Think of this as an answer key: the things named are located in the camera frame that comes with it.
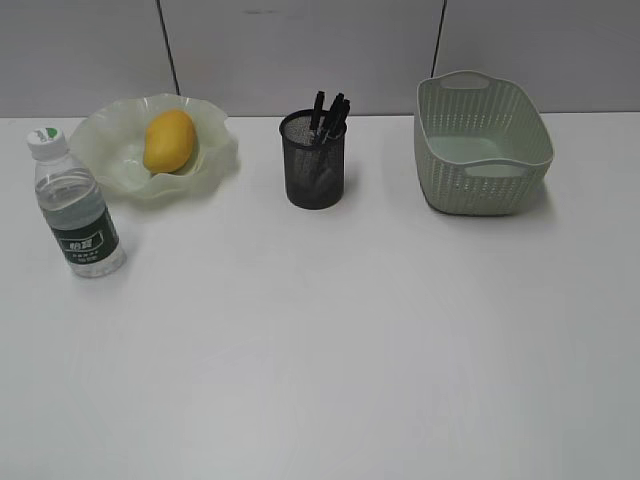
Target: water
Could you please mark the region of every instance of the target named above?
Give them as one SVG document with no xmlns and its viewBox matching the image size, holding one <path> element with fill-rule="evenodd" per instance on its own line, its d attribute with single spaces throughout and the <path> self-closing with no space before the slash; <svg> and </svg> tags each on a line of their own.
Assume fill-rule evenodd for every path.
<svg viewBox="0 0 640 480">
<path fill-rule="evenodd" d="M 82 168 L 73 168 L 40 181 L 36 185 L 36 197 L 47 223 L 58 230 L 87 226 L 100 218 L 106 208 L 95 180 Z M 69 266 L 82 277 L 100 277 L 117 270 L 125 260 L 124 250 L 118 243 L 103 260 L 86 265 L 69 263 Z"/>
</svg>

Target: black pen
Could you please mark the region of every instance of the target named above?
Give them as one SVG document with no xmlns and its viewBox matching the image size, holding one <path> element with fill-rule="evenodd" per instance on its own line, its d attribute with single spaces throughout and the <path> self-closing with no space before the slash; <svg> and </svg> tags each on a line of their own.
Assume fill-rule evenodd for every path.
<svg viewBox="0 0 640 480">
<path fill-rule="evenodd" d="M 324 105 L 324 92 L 320 90 L 316 95 L 316 102 L 313 104 L 313 114 L 311 115 L 311 124 L 309 130 L 315 132 L 320 126 L 320 117 L 322 116 L 322 106 Z"/>
<path fill-rule="evenodd" d="M 351 102 L 349 100 L 345 100 L 342 102 L 340 106 L 340 112 L 338 113 L 338 118 L 334 122 L 331 127 L 331 131 L 329 132 L 329 138 L 337 138 L 343 131 L 343 127 L 346 126 L 346 120 L 349 116 L 349 112 L 351 111 Z"/>
<path fill-rule="evenodd" d="M 316 136 L 316 145 L 322 144 L 327 140 L 327 136 L 333 126 L 333 122 L 335 122 L 336 117 L 340 111 L 340 107 L 344 101 L 344 95 L 339 93 L 336 98 L 333 100 L 331 104 L 331 108 L 329 109 L 329 113 L 324 117 L 324 121 L 322 122 L 322 128 L 320 129 L 320 133 Z"/>
</svg>

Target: white bottle cap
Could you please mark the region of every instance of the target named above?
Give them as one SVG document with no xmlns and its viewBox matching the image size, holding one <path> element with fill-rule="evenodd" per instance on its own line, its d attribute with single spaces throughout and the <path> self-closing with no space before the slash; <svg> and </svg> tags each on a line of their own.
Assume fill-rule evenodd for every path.
<svg viewBox="0 0 640 480">
<path fill-rule="evenodd" d="M 63 156 L 69 151 L 64 133 L 58 128 L 38 128 L 27 135 L 27 145 L 36 160 Z"/>
</svg>

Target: green plastic basket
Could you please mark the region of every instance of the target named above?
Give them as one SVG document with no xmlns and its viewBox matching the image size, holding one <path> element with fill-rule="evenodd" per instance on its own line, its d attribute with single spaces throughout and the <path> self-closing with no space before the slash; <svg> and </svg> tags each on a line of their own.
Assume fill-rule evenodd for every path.
<svg viewBox="0 0 640 480">
<path fill-rule="evenodd" d="M 418 86 L 418 177 L 446 213 L 506 215 L 540 185 L 553 159 L 542 118 L 515 83 L 473 71 Z"/>
</svg>

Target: fruit bowl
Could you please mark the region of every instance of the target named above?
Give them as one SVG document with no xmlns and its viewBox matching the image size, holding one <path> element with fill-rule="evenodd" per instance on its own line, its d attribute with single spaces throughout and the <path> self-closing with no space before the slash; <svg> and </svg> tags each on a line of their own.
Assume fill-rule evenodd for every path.
<svg viewBox="0 0 640 480">
<path fill-rule="evenodd" d="M 145 130 L 159 114 L 184 110 L 195 125 L 191 157 L 179 170 L 153 174 L 143 165 Z M 205 100 L 169 93 L 118 100 L 83 120 L 69 140 L 71 151 L 91 170 L 98 183 L 115 193 L 146 199 L 184 192 L 206 182 L 221 157 L 236 142 L 225 127 L 227 115 Z"/>
</svg>

